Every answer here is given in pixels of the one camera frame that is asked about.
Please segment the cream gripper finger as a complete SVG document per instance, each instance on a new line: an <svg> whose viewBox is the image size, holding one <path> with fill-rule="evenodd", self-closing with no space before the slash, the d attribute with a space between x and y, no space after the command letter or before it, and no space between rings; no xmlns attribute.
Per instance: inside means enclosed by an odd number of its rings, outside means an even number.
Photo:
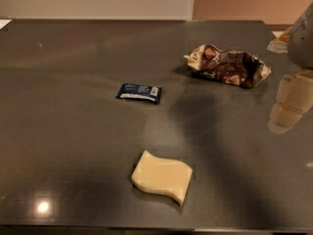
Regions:
<svg viewBox="0 0 313 235"><path fill-rule="evenodd" d="M268 44L267 49L273 53L287 53L290 42L291 28L284 31L274 31L275 38Z"/></svg>
<svg viewBox="0 0 313 235"><path fill-rule="evenodd" d="M313 70L300 70L284 75L280 82L268 129L283 134L292 129L313 107Z"/></svg>

